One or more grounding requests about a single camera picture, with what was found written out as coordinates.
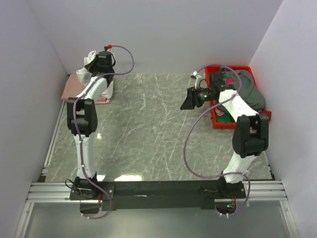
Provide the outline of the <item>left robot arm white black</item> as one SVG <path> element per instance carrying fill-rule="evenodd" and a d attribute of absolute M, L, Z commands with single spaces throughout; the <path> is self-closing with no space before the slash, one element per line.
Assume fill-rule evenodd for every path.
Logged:
<path fill-rule="evenodd" d="M 84 66 L 76 71 L 82 91 L 66 101 L 67 127 L 74 137 L 77 152 L 77 176 L 72 182 L 72 197 L 94 199 L 103 193 L 98 185 L 93 155 L 98 127 L 96 103 L 107 104 L 112 97 L 115 64 L 110 45 L 99 53 L 89 52 L 84 57 Z"/>

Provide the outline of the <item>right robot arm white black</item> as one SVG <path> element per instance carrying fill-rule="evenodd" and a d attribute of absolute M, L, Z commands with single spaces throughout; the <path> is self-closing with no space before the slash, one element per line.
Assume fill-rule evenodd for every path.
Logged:
<path fill-rule="evenodd" d="M 251 162 L 268 148 L 269 118 L 259 114 L 246 97 L 254 90 L 250 83 L 247 90 L 243 89 L 243 78 L 240 71 L 222 67 L 219 71 L 209 74 L 210 85 L 200 86 L 202 77 L 195 71 L 191 78 L 195 85 L 187 89 L 186 99 L 181 110 L 193 110 L 205 102 L 217 101 L 216 106 L 223 106 L 236 125 L 232 137 L 233 155 L 225 170 L 216 175 L 217 192 L 221 197 L 228 198 L 238 191 Z"/>

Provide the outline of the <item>white t shirt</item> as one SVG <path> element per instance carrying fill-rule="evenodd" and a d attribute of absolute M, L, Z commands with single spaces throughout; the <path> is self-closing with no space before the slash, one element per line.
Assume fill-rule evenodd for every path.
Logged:
<path fill-rule="evenodd" d="M 76 75 L 83 86 L 87 86 L 92 77 L 92 73 L 87 70 L 88 64 L 90 64 L 97 57 L 96 51 L 91 51 L 86 57 L 84 57 L 84 67 L 76 71 Z M 113 95 L 113 76 L 107 76 L 107 88 L 101 93 L 102 97 L 106 100 L 110 100 Z"/>

